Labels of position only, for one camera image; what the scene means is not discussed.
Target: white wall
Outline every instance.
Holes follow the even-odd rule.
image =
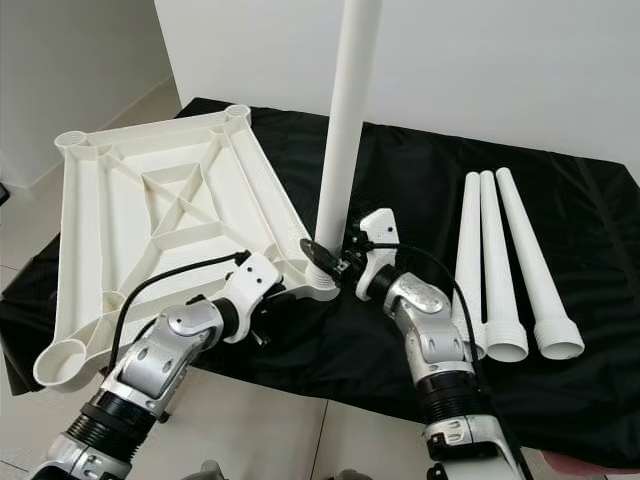
[[[171,74],[153,0],[3,0],[0,15],[3,182],[31,186],[58,134],[103,127]]]
[[[328,113],[342,1],[156,0],[181,100]],[[371,121],[625,163],[640,2],[386,0]]]

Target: tiled floor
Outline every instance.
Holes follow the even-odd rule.
[[[171,118],[179,108],[169,82],[110,128]],[[61,192],[58,182],[36,200],[12,198],[2,207],[2,287],[58,232]],[[0,385],[0,478],[14,480],[37,465],[51,439],[95,392],[98,380],[73,394],[11,397],[5,377]],[[323,480],[344,468],[376,480],[422,479],[431,464],[421,428],[411,422],[203,371],[194,371],[181,391],[174,416],[152,431],[136,457],[131,480],[177,480],[207,459],[219,461],[233,480]],[[527,455],[539,479],[566,478],[553,474],[536,452]]]

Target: black fabric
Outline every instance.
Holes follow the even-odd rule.
[[[226,105],[196,99],[180,116],[219,111]],[[252,119],[256,137],[313,232],[327,118],[254,108]],[[366,124],[350,218],[390,207],[403,242],[431,251],[453,269],[464,175],[503,166],[511,168],[586,350],[571,361],[540,356],[531,307],[508,238],[530,354],[515,365],[483,362],[496,403],[526,446],[608,467],[640,468],[640,190],[623,166]],[[399,264],[451,292],[445,277],[424,259],[399,254]],[[29,275],[39,275],[34,269]],[[16,281],[15,293],[28,295],[28,285]],[[50,338],[53,310],[41,311],[36,321],[30,307],[16,305],[9,293],[0,304],[0,332],[4,344],[18,352],[13,368],[29,377],[33,355],[21,357],[18,340],[7,339],[5,329],[20,325],[36,331],[36,326],[48,325]],[[198,366],[420,419],[402,338],[379,307],[343,292],[329,303],[289,303],[257,321],[271,344],[263,349],[251,340],[223,344],[199,359]]]

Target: white plastic tube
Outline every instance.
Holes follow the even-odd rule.
[[[487,355],[519,362],[529,353],[527,333],[518,320],[509,256],[504,240],[493,173],[480,175],[484,276],[487,298]]]
[[[456,282],[460,285],[467,301],[473,334],[476,340],[478,357],[486,355],[487,338],[482,323],[482,256],[480,241],[480,175],[467,174],[462,199],[460,217],[460,237],[458,238],[458,256],[456,260]],[[458,294],[453,295],[451,319],[469,348],[469,331]]]
[[[382,0],[344,2],[315,235],[334,255],[347,221],[381,9]],[[314,285],[333,287],[328,275],[311,267],[307,276]]]
[[[540,353],[551,360],[577,357],[584,351],[584,342],[562,305],[511,172],[501,168],[496,176],[536,318],[534,334]]]

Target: vertical white pole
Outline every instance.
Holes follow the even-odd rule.
[[[315,235],[334,255],[340,253],[347,221],[381,10],[382,0],[344,2]],[[316,287],[334,287],[312,264],[307,276]]]
[[[501,362],[519,362],[529,353],[527,333],[518,320],[507,244],[493,173],[480,174],[484,278],[487,292],[487,355]]]
[[[584,342],[562,305],[511,172],[501,168],[496,176],[536,317],[534,334],[540,353],[551,360],[577,357],[584,350]]]
[[[480,252],[480,176],[476,172],[467,174],[462,199],[460,237],[456,260],[456,282],[467,301],[471,324],[476,340],[478,357],[486,354],[487,339],[482,323],[482,256]],[[458,327],[465,346],[469,346],[469,331],[458,294],[453,295],[451,320]]]

